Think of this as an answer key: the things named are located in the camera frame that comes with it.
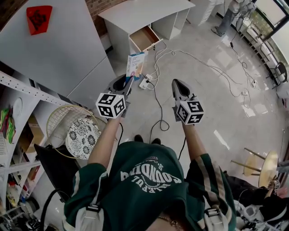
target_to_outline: necklace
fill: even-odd
[[[177,229],[177,231],[184,231],[183,228],[179,225],[179,223],[176,220],[172,220],[168,217],[162,217],[162,216],[159,216],[158,218],[169,222],[171,224],[171,226],[173,226]]]

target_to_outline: black and white pattern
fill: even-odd
[[[100,134],[99,128],[92,120],[78,119],[71,125],[65,145],[74,157],[87,160]]]
[[[200,102],[193,101],[193,102],[187,102],[187,103],[191,112],[204,112],[202,106],[200,105]]]
[[[104,117],[113,117],[113,113],[110,107],[98,106],[100,114]]]
[[[111,105],[116,95],[104,94],[98,103]]]
[[[115,106],[114,106],[114,112],[116,116],[122,112],[122,110],[125,108],[125,103],[123,99],[121,99]]]
[[[198,114],[198,115],[191,115],[189,120],[188,120],[188,125],[191,124],[197,124],[200,122],[201,118],[203,117],[204,114]]]
[[[187,111],[182,107],[182,105],[180,105],[177,111],[177,115],[185,123],[189,113],[187,113]]]

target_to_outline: green jersey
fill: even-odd
[[[63,226],[75,230],[85,209],[101,211],[98,230],[145,231],[166,209],[178,204],[192,230],[205,229],[204,197],[218,207],[235,230],[236,212],[229,185],[220,167],[203,154],[190,164],[184,178],[175,152],[140,142],[121,144],[109,176],[101,164],[89,164],[75,175],[74,192],[64,207]]]

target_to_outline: tiled floor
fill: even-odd
[[[243,178],[257,185],[257,176],[244,177],[242,175],[243,168],[230,161],[237,160],[244,163],[249,156],[249,152],[245,151],[244,147],[255,150],[264,156],[270,150],[280,153],[282,129],[285,129],[281,153],[283,155],[289,138],[287,114],[277,98],[275,90],[271,89],[271,80],[266,79],[268,72],[263,66],[259,67],[261,64],[259,59],[256,56],[252,57],[253,52],[250,47],[246,42],[240,41],[237,35],[233,41],[234,49],[238,52],[240,60],[247,63],[248,73],[257,81],[256,89],[247,85],[247,76],[229,45],[235,31],[230,28],[227,35],[222,38],[210,31],[210,28],[219,22],[219,18],[209,18],[208,22],[200,27],[185,23],[181,35],[170,41],[165,40],[165,42],[169,49],[189,52],[206,64],[221,68],[240,84],[235,84],[230,79],[227,80],[220,73],[189,55],[178,51],[175,55],[165,55],[158,62],[161,75],[156,93],[163,107],[163,119],[170,124],[170,129],[163,132],[159,125],[155,126],[152,139],[160,138],[164,145],[171,147],[179,155],[184,133],[181,123],[175,122],[174,119],[171,83],[173,79],[181,79],[192,86],[194,93],[205,108],[205,117],[201,124],[196,125],[196,129],[207,152],[223,170],[228,171],[229,175]],[[163,48],[164,44],[160,43],[156,46],[156,51]],[[144,74],[154,71],[154,53],[155,51],[149,52],[143,70]],[[112,66],[117,75],[125,72],[125,67],[120,67],[116,61],[112,62]],[[232,94],[235,96],[248,88],[251,101],[248,96],[233,97],[229,90],[229,82]],[[151,127],[161,116],[154,92],[141,90],[137,87],[139,83],[136,82],[133,87],[130,95],[131,105],[122,122],[124,126],[122,141],[131,140],[134,135],[141,134],[145,142],[148,142]],[[180,162],[186,173],[190,164],[186,146]],[[34,191],[34,197],[40,205],[43,205],[52,190],[53,187],[44,174]],[[59,196],[56,195],[49,205],[47,221],[60,227],[62,211],[63,205],[59,201]]]

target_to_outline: open drawer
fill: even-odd
[[[145,26],[140,30],[134,32],[129,36],[129,38],[131,43],[139,52],[148,51],[153,48],[154,45],[156,45],[158,42],[163,40],[159,39],[159,37],[149,26]]]

